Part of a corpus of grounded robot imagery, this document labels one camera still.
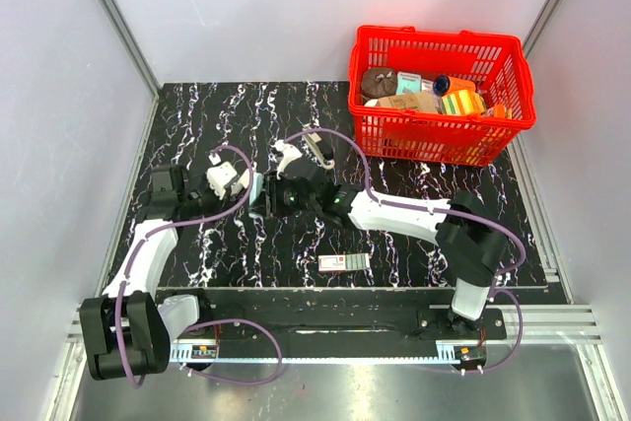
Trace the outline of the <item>cream metal stapler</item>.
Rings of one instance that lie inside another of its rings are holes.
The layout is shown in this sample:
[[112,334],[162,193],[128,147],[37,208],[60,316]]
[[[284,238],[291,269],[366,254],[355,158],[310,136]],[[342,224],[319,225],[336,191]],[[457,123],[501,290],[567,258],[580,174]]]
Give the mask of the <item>cream metal stapler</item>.
[[321,138],[319,134],[305,134],[303,140],[315,155],[318,163],[325,170],[332,170],[335,167],[333,148],[326,140]]

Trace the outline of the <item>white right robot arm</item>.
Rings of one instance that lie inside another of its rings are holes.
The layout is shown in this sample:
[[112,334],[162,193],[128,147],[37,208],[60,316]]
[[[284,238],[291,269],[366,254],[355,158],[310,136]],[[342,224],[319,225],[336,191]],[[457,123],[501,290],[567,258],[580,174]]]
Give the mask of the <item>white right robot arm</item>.
[[278,219],[311,212],[340,228],[394,233],[436,246],[455,280],[448,323],[461,338],[482,328],[482,312],[508,246],[506,234],[473,194],[462,191],[451,199],[427,200],[377,193],[336,183],[308,163],[257,174],[249,212]]

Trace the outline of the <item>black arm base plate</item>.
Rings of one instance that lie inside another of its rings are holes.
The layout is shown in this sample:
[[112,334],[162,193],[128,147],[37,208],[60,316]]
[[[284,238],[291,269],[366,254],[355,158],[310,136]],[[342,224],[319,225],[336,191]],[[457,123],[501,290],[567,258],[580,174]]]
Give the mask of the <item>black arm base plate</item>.
[[268,329],[387,329],[439,339],[505,341],[502,312],[490,307],[476,323],[450,327],[454,291],[418,288],[161,288],[158,299],[193,295],[215,319],[237,317]]

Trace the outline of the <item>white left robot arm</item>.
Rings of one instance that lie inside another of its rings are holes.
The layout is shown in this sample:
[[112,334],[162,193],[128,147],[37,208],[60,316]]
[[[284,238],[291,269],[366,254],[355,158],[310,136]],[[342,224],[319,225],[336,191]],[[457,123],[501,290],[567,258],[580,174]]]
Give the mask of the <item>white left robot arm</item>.
[[128,254],[102,294],[84,300],[79,309],[94,380],[160,374],[179,335],[186,331],[198,338],[211,331],[214,316],[196,296],[176,295],[161,304],[155,296],[182,233],[175,224],[213,216],[220,207],[209,184],[190,180],[184,166],[152,170],[148,199],[136,218]]

